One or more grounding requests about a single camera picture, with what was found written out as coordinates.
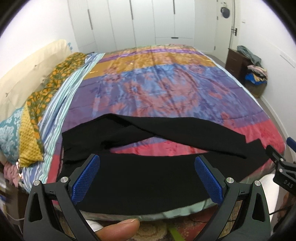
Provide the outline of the left hand thumb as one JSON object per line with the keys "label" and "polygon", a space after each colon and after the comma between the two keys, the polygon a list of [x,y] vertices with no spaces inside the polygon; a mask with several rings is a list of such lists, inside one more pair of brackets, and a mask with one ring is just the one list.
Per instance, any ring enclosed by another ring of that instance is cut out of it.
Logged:
{"label": "left hand thumb", "polygon": [[125,241],[136,235],[140,227],[138,219],[127,219],[119,223],[106,226],[95,232],[102,241]]}

